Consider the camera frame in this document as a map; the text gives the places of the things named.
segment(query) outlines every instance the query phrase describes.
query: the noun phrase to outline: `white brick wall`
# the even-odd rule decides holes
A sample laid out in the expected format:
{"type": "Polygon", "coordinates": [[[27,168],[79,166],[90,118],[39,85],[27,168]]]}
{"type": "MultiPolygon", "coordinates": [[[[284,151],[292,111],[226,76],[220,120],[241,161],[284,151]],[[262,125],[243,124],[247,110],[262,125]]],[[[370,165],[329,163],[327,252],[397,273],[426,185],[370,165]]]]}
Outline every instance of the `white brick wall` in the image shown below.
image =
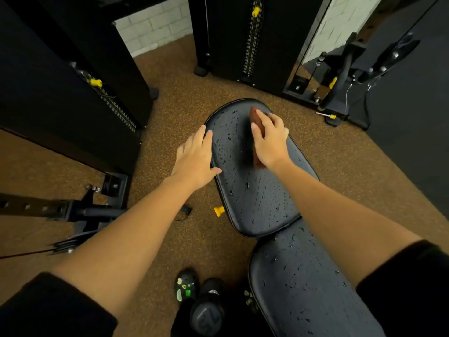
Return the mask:
{"type": "Polygon", "coordinates": [[[303,63],[315,59],[321,52],[329,52],[346,42],[352,32],[365,24],[380,0],[332,0],[318,27],[303,63]]]}
{"type": "Polygon", "coordinates": [[[168,0],[115,23],[132,56],[193,33],[188,0],[168,0]]]}

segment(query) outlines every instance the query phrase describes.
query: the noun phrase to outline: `brown cloth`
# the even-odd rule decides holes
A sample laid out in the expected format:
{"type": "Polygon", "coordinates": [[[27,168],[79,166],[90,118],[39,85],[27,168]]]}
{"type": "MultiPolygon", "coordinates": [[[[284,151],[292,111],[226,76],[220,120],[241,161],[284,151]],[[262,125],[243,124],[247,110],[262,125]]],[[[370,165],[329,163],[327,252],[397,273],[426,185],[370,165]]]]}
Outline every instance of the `brown cloth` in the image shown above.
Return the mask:
{"type": "MultiPolygon", "coordinates": [[[[250,109],[250,121],[251,121],[251,123],[256,123],[256,125],[261,130],[262,137],[265,137],[265,127],[262,124],[261,119],[259,118],[259,116],[255,112],[256,110],[257,110],[257,107],[255,107],[255,106],[251,107],[251,109],[250,109]]],[[[259,157],[257,156],[257,154],[255,152],[254,143],[253,143],[253,156],[254,156],[254,168],[255,169],[266,169],[266,166],[261,162],[261,160],[259,159],[259,157]]]]}

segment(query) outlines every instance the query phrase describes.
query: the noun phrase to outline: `padded seat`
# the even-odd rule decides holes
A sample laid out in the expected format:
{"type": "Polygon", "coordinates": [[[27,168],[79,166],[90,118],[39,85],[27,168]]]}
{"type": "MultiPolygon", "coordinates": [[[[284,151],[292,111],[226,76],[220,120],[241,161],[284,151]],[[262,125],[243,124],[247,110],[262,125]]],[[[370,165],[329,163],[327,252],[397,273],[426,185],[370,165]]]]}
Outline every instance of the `padded seat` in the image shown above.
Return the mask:
{"type": "MultiPolygon", "coordinates": [[[[211,164],[223,170],[216,183],[231,224],[244,236],[261,237],[288,226],[300,213],[269,170],[254,169],[249,118],[252,105],[262,112],[271,112],[261,101],[239,99],[212,114],[206,129],[213,131],[211,164]]],[[[318,179],[291,137],[287,139],[287,148],[293,163],[318,179]]]]}
{"type": "Polygon", "coordinates": [[[248,277],[276,336],[385,336],[301,218],[258,241],[248,277]]]}

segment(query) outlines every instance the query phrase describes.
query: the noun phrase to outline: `black sleeve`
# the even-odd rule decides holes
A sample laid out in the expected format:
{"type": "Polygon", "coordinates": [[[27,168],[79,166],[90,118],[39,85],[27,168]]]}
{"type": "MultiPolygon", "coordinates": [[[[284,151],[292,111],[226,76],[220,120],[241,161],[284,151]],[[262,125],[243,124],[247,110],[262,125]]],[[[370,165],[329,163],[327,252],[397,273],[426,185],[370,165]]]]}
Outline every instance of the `black sleeve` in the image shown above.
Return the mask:
{"type": "Polygon", "coordinates": [[[449,334],[449,256],[418,241],[357,286],[387,336],[449,334]]]}
{"type": "Polygon", "coordinates": [[[116,318],[77,288],[41,273],[0,306],[2,336],[112,336],[116,318]]]}

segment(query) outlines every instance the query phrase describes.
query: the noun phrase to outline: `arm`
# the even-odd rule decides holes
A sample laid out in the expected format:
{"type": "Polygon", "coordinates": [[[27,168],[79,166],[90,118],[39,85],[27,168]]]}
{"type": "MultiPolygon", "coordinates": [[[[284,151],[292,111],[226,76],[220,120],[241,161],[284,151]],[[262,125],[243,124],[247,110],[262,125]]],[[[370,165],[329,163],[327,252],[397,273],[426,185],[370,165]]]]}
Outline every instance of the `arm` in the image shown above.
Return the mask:
{"type": "Polygon", "coordinates": [[[204,137],[205,130],[202,125],[178,148],[170,177],[78,247],[52,273],[117,317],[148,271],[181,206],[221,173],[219,168],[210,169],[212,131],[204,137]]]}
{"type": "Polygon", "coordinates": [[[295,166],[287,152],[288,129],[276,115],[257,110],[265,127],[251,124],[259,159],[284,184],[296,207],[335,263],[356,287],[362,279],[421,240],[396,222],[333,191],[295,166]]]}

